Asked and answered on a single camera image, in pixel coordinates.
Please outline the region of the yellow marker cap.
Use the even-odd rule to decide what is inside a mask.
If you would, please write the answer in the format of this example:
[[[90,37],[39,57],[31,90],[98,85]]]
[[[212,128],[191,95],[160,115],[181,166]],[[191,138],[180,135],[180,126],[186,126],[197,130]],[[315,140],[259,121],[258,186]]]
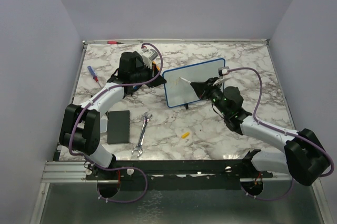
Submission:
[[[183,135],[181,136],[181,138],[182,138],[182,139],[186,139],[189,135],[190,135],[190,133],[187,132],[187,133],[183,134]]]

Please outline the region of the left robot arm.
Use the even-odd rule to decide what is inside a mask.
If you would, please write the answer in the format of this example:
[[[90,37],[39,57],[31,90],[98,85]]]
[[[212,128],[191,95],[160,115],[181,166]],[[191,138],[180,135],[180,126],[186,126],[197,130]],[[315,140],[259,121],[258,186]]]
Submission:
[[[154,60],[159,51],[143,45],[141,53],[123,52],[117,72],[102,89],[80,105],[69,104],[64,113],[59,144],[67,147],[71,155],[82,155],[98,166],[105,179],[116,174],[115,155],[100,143],[101,117],[117,102],[132,95],[141,86],[157,87],[165,84],[161,69]]]

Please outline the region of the blue framed whiteboard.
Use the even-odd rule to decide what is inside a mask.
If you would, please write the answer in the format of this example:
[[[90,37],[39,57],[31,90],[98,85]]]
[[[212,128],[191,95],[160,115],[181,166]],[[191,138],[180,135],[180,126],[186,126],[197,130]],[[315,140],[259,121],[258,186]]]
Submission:
[[[167,106],[174,108],[200,100],[190,84],[182,81],[180,77],[191,82],[204,82],[211,77],[217,77],[218,68],[224,66],[226,61],[220,58],[164,71],[162,76],[166,80],[164,90]]]

